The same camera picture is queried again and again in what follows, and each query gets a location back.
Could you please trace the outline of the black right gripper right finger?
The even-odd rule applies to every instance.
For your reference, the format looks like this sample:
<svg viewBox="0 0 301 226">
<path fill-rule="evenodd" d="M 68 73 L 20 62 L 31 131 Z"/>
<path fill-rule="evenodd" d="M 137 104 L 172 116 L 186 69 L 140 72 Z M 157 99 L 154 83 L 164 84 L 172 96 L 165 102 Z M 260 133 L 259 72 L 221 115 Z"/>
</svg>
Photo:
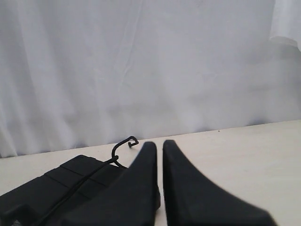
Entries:
<svg viewBox="0 0 301 226">
<path fill-rule="evenodd" d="M 203 175 L 173 140 L 163 144 L 163 190 L 169 226 L 275 226 L 264 209 Z"/>
</svg>

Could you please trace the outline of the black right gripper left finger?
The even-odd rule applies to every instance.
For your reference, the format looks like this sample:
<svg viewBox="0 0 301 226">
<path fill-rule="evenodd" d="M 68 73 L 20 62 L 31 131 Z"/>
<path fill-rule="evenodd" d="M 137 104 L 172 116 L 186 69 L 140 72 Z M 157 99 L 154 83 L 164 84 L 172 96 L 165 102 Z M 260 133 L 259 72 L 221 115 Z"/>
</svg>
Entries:
<svg viewBox="0 0 301 226">
<path fill-rule="evenodd" d="M 66 214 L 64 226 L 153 226 L 160 206 L 157 147 L 145 142 L 130 167 L 105 191 Z"/>
</svg>

